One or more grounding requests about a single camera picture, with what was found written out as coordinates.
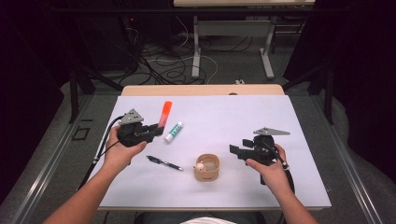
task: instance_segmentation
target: glue stick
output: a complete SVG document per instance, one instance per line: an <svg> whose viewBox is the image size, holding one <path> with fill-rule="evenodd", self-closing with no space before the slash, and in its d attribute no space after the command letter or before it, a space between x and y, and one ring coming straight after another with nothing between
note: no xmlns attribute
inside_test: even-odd
<svg viewBox="0 0 396 224"><path fill-rule="evenodd" d="M182 122L178 122L169 132L168 135L164 138L165 142L170 143L174 137L180 132L181 128L183 127Z"/></svg>

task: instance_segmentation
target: table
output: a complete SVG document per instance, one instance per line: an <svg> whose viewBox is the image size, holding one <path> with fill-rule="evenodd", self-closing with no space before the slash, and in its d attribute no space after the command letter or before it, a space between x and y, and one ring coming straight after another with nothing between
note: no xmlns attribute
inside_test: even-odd
<svg viewBox="0 0 396 224"><path fill-rule="evenodd" d="M114 180L100 210L279 209L270 190L260 184L260 175L229 152L229 145L243 147L242 139L251 139L253 131L264 125L290 132L274 138L287 150L297 197L308 209L331 206L289 96L280 86L129 86L116 102L109 122L134 108L145 119L144 124L156 123L167 100L173 107L164 134L178 121L184 121L185 126L170 144L156 137L136 155ZM220 159L219 178L213 182L194 178L193 165L205 153ZM147 155L179 165L184 171L150 162ZM99 160L92 175L102 163Z"/></svg>
<svg viewBox="0 0 396 224"><path fill-rule="evenodd" d="M314 4L315 0L174 0L175 7L277 7ZM271 17L269 21L199 21L198 17L194 16L194 57L191 76L199 76L200 35L251 35L266 36L260 55L267 78L275 78L268 58L275 27L276 17Z"/></svg>

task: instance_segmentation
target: person's right hand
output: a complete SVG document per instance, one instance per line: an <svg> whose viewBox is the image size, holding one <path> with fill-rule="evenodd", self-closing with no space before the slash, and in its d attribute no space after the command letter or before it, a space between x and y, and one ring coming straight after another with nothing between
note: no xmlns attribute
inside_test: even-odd
<svg viewBox="0 0 396 224"><path fill-rule="evenodd" d="M285 149L278 144L276 144L276 147L280 157L286 161ZM247 159L247 165L262 175L265 184L275 196L280 192L284 192L284 190L291 190L280 160L276 160L273 164L266 166L252 159Z"/></svg>
<svg viewBox="0 0 396 224"><path fill-rule="evenodd" d="M139 154L146 147L147 142L141 142L133 147L126 147L123 145L117 133L120 130L120 125L111 128L110 135L106 142L106 148L111 149L105 154L105 162L102 166L103 170L108 170L114 175L121 172L129 163L131 159Z"/></svg>

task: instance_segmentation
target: highlighter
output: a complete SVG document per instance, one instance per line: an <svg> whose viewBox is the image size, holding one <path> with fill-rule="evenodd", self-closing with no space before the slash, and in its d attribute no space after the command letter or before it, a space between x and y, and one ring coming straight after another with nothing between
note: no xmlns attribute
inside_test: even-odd
<svg viewBox="0 0 396 224"><path fill-rule="evenodd" d="M165 142L170 143L172 141L172 139L174 139L174 137L176 137L176 135L178 134L178 132L180 132L181 128L183 128L183 123L182 122L178 122L169 132L168 135L166 135L166 137L164 138Z"/></svg>
<svg viewBox="0 0 396 224"><path fill-rule="evenodd" d="M171 112L172 102L166 101L163 104L163 113L161 114L160 122L158 122L158 127L165 127L166 121L168 121L169 113Z"/></svg>

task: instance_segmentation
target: white table surface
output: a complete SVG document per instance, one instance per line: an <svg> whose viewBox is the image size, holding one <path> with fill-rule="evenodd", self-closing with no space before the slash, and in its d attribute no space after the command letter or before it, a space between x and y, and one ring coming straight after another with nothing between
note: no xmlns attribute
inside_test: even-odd
<svg viewBox="0 0 396 224"><path fill-rule="evenodd" d="M144 118L144 125L157 123L165 101L172 101L173 106L163 136L155 137L116 177L99 209L278 209L276 198L260 184L259 173L229 149L229 145L246 148L242 139L252 140L253 131L263 127L290 132L274 139L286 150L296 195L303 205L308 209L331 206L289 96L120 96L109 122L134 108ZM163 138L179 121L185 126L166 144ZM219 178L213 182L199 182L194 177L193 165L205 153L220 159ZM179 165L184 171L151 162L147 155Z"/></svg>

